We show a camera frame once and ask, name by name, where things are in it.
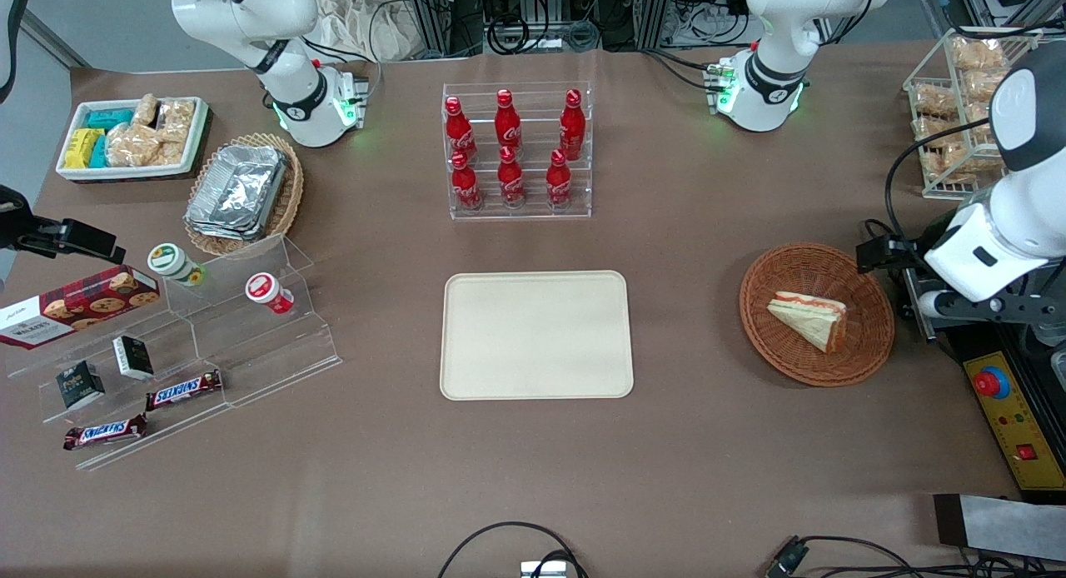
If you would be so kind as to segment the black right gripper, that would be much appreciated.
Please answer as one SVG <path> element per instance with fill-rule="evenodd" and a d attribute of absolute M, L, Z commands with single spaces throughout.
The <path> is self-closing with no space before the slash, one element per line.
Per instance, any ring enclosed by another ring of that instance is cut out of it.
<path fill-rule="evenodd" d="M 126 248 L 111 232 L 77 220 L 49 220 L 34 215 L 30 203 L 14 188 L 1 186 L 1 247 L 33 254 L 79 254 L 119 266 Z"/>

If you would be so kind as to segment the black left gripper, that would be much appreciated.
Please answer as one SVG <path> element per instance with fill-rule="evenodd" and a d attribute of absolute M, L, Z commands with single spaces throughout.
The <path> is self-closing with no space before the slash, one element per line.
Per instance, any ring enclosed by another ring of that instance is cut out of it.
<path fill-rule="evenodd" d="M 873 237 L 855 248 L 858 273 L 876 271 L 905 271 L 912 268 L 917 272 L 928 271 L 928 263 L 922 258 L 917 244 L 910 240 L 895 240 L 894 237 Z"/>

